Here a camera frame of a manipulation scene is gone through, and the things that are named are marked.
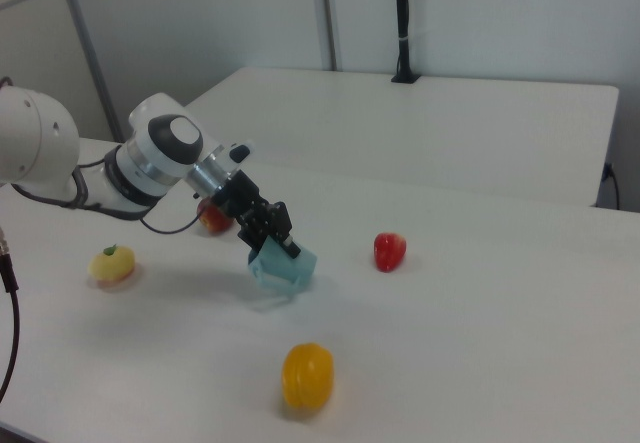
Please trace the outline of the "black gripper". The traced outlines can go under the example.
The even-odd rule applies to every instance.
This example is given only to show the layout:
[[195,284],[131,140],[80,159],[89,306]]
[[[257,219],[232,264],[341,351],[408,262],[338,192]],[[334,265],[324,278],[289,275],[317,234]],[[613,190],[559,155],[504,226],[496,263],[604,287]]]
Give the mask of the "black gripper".
[[300,255],[301,248],[290,235],[292,224],[286,205],[263,198],[258,186],[243,171],[225,181],[214,194],[213,203],[240,225],[238,236],[253,252],[259,253],[271,238],[291,259]]

